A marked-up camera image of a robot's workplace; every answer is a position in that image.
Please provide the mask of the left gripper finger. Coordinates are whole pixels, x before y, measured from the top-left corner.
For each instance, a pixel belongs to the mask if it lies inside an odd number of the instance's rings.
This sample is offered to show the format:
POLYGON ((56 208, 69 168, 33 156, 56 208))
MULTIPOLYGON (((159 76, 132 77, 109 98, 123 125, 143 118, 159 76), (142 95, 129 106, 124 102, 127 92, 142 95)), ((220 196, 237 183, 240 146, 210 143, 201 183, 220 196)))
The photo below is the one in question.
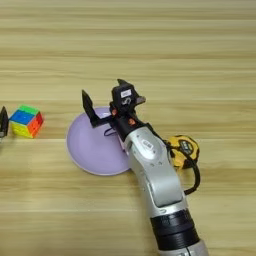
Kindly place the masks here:
POLYGON ((5 137, 8 134, 9 128, 9 118, 7 110, 5 107, 2 107, 0 111, 0 138, 5 137))

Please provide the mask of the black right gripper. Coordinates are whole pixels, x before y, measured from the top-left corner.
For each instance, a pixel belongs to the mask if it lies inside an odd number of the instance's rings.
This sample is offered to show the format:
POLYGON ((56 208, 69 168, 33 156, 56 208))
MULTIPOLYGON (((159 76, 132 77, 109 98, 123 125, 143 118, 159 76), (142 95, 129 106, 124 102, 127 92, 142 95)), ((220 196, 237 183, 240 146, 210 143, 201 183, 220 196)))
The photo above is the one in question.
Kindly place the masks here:
MULTIPOLYGON (((118 79, 118 84, 123 104, 142 104, 146 101, 146 98, 139 95, 132 84, 123 79, 118 79)), ((133 124, 133 118, 131 117, 132 110, 130 107, 112 108, 110 116, 100 119, 93 108, 90 96, 85 91, 82 91, 82 102, 84 111, 93 127, 104 124, 113 125, 114 122, 118 121, 120 118, 126 118, 126 123, 128 125, 133 124)))

